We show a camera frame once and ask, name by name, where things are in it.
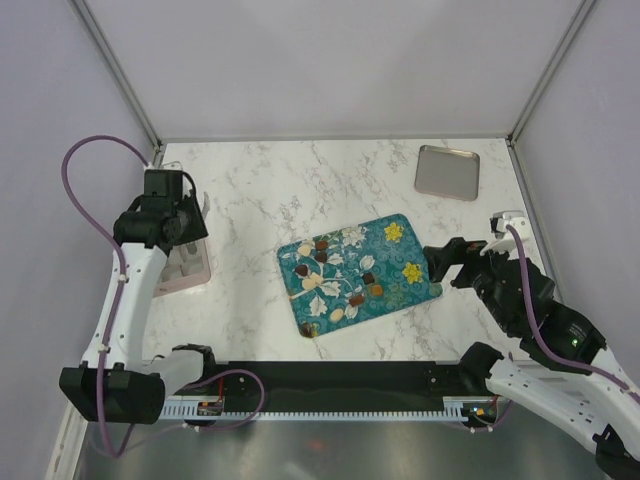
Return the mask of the brown rectangular chocolate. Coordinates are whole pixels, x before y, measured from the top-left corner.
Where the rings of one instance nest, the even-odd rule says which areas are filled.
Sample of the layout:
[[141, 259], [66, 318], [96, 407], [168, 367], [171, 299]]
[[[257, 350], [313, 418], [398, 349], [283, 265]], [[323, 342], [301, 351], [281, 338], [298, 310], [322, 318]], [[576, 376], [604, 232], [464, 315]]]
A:
[[363, 303], [364, 297], [362, 295], [357, 295], [349, 299], [349, 304], [353, 307], [357, 307], [359, 305], [362, 305]]

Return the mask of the white leaf chocolate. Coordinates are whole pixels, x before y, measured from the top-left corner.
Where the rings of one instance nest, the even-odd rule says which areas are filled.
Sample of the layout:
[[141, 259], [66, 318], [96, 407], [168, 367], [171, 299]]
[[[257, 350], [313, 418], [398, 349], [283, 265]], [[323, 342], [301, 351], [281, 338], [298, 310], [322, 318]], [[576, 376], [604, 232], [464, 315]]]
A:
[[297, 254], [303, 257], [308, 257], [311, 254], [313, 246], [310, 244], [301, 244], [297, 249]]

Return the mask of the dark round chocolate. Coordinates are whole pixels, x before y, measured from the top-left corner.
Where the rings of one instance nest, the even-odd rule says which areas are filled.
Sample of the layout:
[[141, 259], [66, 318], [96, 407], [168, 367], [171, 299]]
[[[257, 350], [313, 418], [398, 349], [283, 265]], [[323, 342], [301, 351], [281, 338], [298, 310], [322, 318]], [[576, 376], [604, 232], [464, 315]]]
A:
[[294, 271], [300, 277], [305, 277], [308, 275], [308, 267], [306, 265], [298, 265], [295, 267]]

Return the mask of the metal tongs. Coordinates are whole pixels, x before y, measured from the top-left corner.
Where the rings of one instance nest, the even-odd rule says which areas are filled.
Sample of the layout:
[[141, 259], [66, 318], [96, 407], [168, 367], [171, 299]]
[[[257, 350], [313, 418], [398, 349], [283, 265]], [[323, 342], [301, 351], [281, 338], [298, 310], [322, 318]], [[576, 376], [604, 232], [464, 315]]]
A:
[[209, 195], [207, 192], [202, 192], [198, 197], [198, 199], [199, 199], [199, 205], [200, 205], [202, 217], [203, 219], [206, 219], [211, 209]]

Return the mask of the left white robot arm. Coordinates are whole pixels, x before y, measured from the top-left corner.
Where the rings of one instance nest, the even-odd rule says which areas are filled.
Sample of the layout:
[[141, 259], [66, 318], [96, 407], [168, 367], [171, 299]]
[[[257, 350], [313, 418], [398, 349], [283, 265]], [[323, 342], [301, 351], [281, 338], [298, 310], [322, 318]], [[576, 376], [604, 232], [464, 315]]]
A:
[[187, 343], [145, 361], [151, 301], [171, 250], [208, 235], [197, 198], [141, 195], [116, 220], [109, 287], [95, 335], [80, 364], [63, 368], [59, 386], [89, 422], [153, 424], [167, 397], [186, 386], [197, 394], [219, 380], [210, 347]]

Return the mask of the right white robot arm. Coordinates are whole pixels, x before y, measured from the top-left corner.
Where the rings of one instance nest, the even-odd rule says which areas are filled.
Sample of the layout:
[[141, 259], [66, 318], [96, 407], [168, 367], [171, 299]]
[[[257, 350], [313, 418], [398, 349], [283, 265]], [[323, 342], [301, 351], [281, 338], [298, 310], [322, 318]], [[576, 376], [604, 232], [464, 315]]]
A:
[[580, 442], [611, 479], [639, 476], [639, 393], [623, 371], [604, 336], [581, 313], [554, 298], [555, 284], [513, 238], [517, 258], [484, 241], [451, 239], [426, 247], [429, 278], [460, 271], [451, 285], [471, 289], [501, 330], [519, 341], [529, 358], [575, 381], [578, 401], [527, 376], [493, 347], [474, 343], [462, 356], [457, 382], [469, 394], [485, 389], [504, 396], [554, 424]]

